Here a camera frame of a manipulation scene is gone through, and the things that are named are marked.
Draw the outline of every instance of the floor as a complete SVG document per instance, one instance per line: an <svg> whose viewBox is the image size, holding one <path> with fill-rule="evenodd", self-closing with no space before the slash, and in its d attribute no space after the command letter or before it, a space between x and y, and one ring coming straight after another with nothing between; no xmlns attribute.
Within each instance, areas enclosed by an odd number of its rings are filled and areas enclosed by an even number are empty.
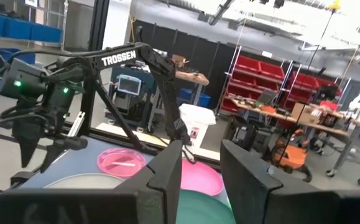
<svg viewBox="0 0 360 224"><path fill-rule="evenodd" d="M13 43L5 43L0 41L0 47L13 47ZM17 43L17 48L26 49L26 44ZM55 57L37 55L37 61L41 63L48 63L55 60ZM110 71L102 72L103 83L109 82ZM70 108L71 114L78 114L80 109L81 95L76 95ZM0 112L15 104L15 100L0 96ZM97 127L102 122L107 122L104 117L104 104L98 96L96 96L92 127ZM74 120L74 116L68 118L69 121ZM217 124L210 126L205 139L202 143L202 148L219 151L219 143L223 137L226 121L224 119L217 120ZM0 128L0 134L10 136L11 132ZM156 135L165 137L164 132L157 130ZM39 144L48 145L51 141L42 139ZM326 154L319 156L310 153L307 159L307 165L313 172L312 185L320 189L360 189L357 185L357 179L360 178L360 141L357 142L357 151L350 158L350 162L346 162L343 168L337 173L336 177L329 179L325 175L325 171L332 168L336 162L339 153L333 149L327 148ZM43 160L45 151L36 150L30 165L26 168L21 168L19 146L16 143L4 141L0 139L0 189L9 187L9 178L20 170L32 170L37 167Z"/></svg>

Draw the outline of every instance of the green led light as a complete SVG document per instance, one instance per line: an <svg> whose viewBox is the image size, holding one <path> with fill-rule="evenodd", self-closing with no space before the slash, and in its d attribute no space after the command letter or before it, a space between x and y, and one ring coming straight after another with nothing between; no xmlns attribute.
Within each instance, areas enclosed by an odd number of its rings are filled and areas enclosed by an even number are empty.
<svg viewBox="0 0 360 224"><path fill-rule="evenodd" d="M14 86L20 87L21 85L22 85L22 83L21 83L20 81L15 81L15 82L14 82Z"/></svg>

